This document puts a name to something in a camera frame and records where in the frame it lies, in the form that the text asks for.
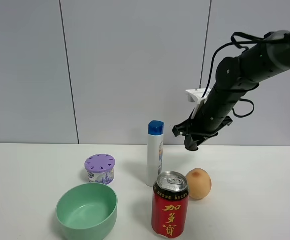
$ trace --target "white table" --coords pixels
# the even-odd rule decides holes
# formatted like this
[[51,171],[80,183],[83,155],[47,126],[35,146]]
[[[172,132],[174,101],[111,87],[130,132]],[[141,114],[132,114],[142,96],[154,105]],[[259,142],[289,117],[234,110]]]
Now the white table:
[[[117,222],[106,240],[151,240],[146,146],[0,144],[0,240],[62,240],[55,206],[86,183],[84,160],[116,159]],[[210,194],[189,202],[180,240],[290,240],[290,146],[165,146],[163,170],[206,170]]]

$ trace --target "bottle label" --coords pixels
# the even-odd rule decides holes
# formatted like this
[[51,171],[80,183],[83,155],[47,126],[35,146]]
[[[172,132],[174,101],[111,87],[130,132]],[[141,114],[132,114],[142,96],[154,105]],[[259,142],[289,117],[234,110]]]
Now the bottle label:
[[163,141],[161,141],[159,145],[158,174],[161,173],[162,162],[163,162]]

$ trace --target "beverage can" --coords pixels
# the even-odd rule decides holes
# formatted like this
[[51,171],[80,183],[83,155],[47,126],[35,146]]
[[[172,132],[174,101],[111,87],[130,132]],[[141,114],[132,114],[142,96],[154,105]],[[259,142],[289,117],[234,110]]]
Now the beverage can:
[[153,187],[151,226],[155,233],[173,239],[184,231],[189,188],[175,171],[161,173]]

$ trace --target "round container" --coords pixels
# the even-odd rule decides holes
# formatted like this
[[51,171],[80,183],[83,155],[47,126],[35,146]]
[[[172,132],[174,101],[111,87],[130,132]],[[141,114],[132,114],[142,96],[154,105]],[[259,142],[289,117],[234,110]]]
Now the round container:
[[85,161],[90,183],[109,184],[114,179],[115,159],[108,154],[96,154]]
[[104,184],[86,183],[60,198],[56,216],[67,240],[102,240],[115,225],[117,196]]
[[161,173],[153,187],[151,226],[155,233],[174,239],[184,231],[189,188],[186,178],[175,171]]

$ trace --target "purple lid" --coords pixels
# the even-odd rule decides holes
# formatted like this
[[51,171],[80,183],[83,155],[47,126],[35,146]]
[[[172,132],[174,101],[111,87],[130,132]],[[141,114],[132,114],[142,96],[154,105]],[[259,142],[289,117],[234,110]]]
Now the purple lid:
[[85,169],[90,173],[108,172],[115,165],[115,159],[108,154],[93,155],[85,161]]

